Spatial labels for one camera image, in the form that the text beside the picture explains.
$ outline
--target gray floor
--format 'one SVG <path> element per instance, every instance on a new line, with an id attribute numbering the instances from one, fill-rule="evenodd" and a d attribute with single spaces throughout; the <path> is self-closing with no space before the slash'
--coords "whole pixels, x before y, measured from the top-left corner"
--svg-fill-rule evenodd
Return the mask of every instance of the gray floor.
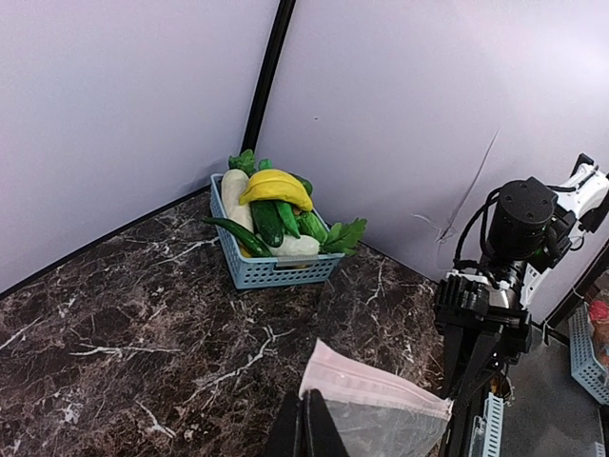
<path id="1" fill-rule="evenodd" d="M 534 328 L 531 351 L 510 368 L 516 399 L 504 411 L 501 457 L 596 456 L 599 404 L 569 369 L 569 348 L 545 345 Z"/>

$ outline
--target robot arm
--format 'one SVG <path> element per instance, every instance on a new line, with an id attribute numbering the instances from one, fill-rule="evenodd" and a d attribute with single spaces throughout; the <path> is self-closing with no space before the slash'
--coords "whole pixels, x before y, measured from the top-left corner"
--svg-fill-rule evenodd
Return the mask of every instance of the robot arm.
<path id="1" fill-rule="evenodd" d="M 565 236 L 568 238 L 569 249 L 579 250 L 583 246 L 584 234 L 594 233 L 607 215 L 609 179 L 600 172 L 598 166 L 594 166 L 592 160 L 581 155 L 572 176 L 559 187 L 550 189 L 558 195 L 557 207 L 562 209 L 561 212 L 573 214 L 576 223 Z M 552 268 L 539 271 L 531 264 L 527 266 L 521 297 L 523 307 L 528 308 L 533 303 L 535 293 L 550 271 Z"/>
<path id="2" fill-rule="evenodd" d="M 441 455 L 469 455 L 469 430 L 489 381 L 530 348 L 527 308 L 539 285 L 608 212 L 609 178 L 582 154 L 561 186 L 533 177 L 512 181 L 493 190 L 468 222 L 454 269 L 440 282 L 434 300 L 436 328 L 444 336 L 441 396 L 455 400 Z M 480 218 L 481 258 L 463 261 L 465 237 Z"/>

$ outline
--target banana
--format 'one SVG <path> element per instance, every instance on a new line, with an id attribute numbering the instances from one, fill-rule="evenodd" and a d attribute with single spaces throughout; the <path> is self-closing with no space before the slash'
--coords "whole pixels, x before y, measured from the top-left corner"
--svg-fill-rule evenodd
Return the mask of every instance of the banana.
<path id="1" fill-rule="evenodd" d="M 258 200 L 283 200 L 302 211 L 312 211 L 313 201 L 301 182 L 280 169 L 263 169 L 255 173 L 239 198 L 239 205 Z"/>

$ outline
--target basket handle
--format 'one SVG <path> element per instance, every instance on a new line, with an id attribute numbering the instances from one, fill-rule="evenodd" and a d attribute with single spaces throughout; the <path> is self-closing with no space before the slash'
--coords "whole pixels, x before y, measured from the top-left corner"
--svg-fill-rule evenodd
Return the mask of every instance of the basket handle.
<path id="1" fill-rule="evenodd" d="M 292 255 L 289 257 L 277 257 L 277 264 L 275 264 L 275 269 L 284 269 L 292 267 L 310 268 L 315 265 L 318 260 L 319 258 L 317 255 Z"/>

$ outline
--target red object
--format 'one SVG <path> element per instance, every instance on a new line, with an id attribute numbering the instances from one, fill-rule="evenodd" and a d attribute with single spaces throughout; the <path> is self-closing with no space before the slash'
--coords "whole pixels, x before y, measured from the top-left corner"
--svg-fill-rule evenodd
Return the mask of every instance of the red object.
<path id="1" fill-rule="evenodd" d="M 607 308 L 607 304 L 601 300 L 592 302 L 588 313 L 590 314 L 591 321 L 604 321 L 609 319 L 609 308 Z"/>

